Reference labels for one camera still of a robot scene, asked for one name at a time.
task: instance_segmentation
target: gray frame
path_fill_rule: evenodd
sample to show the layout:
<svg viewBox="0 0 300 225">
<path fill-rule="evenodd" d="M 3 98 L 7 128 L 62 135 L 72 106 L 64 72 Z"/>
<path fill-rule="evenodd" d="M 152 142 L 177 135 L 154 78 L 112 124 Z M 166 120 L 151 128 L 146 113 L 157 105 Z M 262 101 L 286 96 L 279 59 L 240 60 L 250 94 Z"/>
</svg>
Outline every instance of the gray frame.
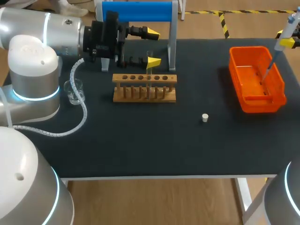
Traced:
<svg viewBox="0 0 300 225">
<path fill-rule="evenodd" d="M 102 2 L 105 0 L 94 0 L 96 7 L 96 19 L 103 21 Z M 172 21 L 170 22 L 169 41 L 168 41 L 168 59 L 169 59 L 169 71 L 175 71 L 176 62 L 176 39 L 177 39 L 177 14 L 178 14 L 178 2 L 172 1 Z M 108 71 L 109 59 L 101 58 L 102 71 Z"/>
</svg>

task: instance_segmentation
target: black table surface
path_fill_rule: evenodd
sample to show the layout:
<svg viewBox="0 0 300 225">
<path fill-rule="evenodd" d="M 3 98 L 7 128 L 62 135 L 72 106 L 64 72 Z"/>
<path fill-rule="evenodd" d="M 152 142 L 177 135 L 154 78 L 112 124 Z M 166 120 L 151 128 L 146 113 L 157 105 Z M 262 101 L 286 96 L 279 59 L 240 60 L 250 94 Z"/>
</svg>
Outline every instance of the black table surface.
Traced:
<svg viewBox="0 0 300 225">
<path fill-rule="evenodd" d="M 28 136 L 62 178 L 277 174 L 297 155 L 300 144 L 300 88 L 283 54 L 276 64 L 285 82 L 287 103 L 273 114 L 241 110 L 228 70 L 229 48 L 263 45 L 273 52 L 273 39 L 178 40 L 177 103 L 114 103 L 112 62 L 101 72 L 100 60 L 76 72 L 83 81 L 88 118 L 76 133 L 51 138 Z M 153 74 L 168 72 L 165 41 L 133 40 L 126 55 L 162 58 Z M 72 129 L 82 109 L 72 106 L 63 83 L 75 61 L 65 60 L 60 77 L 60 110 L 51 119 L 29 126 L 50 132 Z M 207 113 L 207 123 L 202 114 Z"/>
</svg>

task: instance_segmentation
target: floor tape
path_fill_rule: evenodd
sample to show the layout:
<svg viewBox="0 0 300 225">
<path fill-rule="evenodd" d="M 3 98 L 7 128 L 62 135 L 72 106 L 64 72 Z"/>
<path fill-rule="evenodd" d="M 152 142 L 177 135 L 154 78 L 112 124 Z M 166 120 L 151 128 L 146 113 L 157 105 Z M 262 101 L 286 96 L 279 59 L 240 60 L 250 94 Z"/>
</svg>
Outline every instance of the floor tape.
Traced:
<svg viewBox="0 0 300 225">
<path fill-rule="evenodd" d="M 223 33 L 226 39 L 230 38 L 229 32 L 228 32 L 228 28 L 227 25 L 225 23 L 225 17 L 224 17 L 224 13 L 219 13 L 219 18 L 220 18 L 220 22 L 223 28 Z"/>
<path fill-rule="evenodd" d="M 293 14 L 296 11 L 293 10 L 205 10 L 205 11 L 186 11 L 185 14 L 219 14 L 219 13 L 290 13 Z"/>
</svg>

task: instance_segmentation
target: orange plastic basket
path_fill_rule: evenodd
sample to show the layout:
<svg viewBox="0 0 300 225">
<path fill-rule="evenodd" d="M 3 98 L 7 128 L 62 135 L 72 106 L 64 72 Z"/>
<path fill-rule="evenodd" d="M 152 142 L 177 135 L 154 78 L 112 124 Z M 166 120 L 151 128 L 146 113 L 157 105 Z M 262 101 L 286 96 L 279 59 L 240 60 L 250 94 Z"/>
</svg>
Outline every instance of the orange plastic basket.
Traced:
<svg viewBox="0 0 300 225">
<path fill-rule="evenodd" d="M 266 47 L 232 47 L 229 54 L 232 82 L 244 112 L 274 113 L 286 104 L 285 83 L 275 64 L 262 81 L 272 59 Z"/>
</svg>

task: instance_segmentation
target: white bottle cap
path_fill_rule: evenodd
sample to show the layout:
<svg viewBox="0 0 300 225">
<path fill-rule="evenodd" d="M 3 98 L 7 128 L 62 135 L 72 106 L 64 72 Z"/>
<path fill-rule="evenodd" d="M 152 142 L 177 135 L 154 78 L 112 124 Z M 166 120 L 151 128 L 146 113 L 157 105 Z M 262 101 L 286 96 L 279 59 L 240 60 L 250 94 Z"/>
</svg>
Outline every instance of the white bottle cap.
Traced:
<svg viewBox="0 0 300 225">
<path fill-rule="evenodd" d="M 208 114 L 206 114 L 206 113 L 202 114 L 202 121 L 203 121 L 204 123 L 206 123 L 207 120 L 208 120 Z"/>
</svg>

